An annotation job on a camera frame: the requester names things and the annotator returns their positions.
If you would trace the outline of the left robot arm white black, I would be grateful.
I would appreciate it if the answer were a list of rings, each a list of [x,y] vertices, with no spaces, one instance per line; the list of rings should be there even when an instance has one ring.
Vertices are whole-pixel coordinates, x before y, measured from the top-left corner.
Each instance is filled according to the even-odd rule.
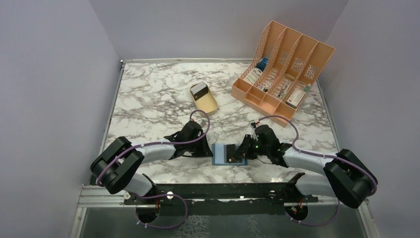
[[[213,156],[202,127],[192,120],[161,141],[133,146],[126,137],[120,136],[91,163],[90,170],[110,194],[126,190],[148,204],[155,199],[156,191],[145,174],[136,173],[139,166],[183,157],[186,152],[193,158]]]

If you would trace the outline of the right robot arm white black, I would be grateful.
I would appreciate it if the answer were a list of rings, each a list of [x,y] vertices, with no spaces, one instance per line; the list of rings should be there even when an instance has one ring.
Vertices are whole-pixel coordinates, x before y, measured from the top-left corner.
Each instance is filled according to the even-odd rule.
[[[299,168],[313,172],[304,174],[286,187],[286,196],[293,202],[305,195],[336,197],[350,208],[358,208],[376,192],[377,178],[358,157],[348,149],[336,154],[304,151],[291,143],[281,143],[268,125],[246,134],[242,143],[228,146],[228,156],[253,160],[266,156],[272,164],[285,168]]]

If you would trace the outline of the blue card holder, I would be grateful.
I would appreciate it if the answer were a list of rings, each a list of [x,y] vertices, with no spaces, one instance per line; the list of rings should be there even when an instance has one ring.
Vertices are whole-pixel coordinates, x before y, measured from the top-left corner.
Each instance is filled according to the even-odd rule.
[[[224,145],[220,143],[214,143],[211,145],[211,150],[213,153],[213,157],[211,159],[213,166],[245,166],[248,164],[227,164],[224,162]]]

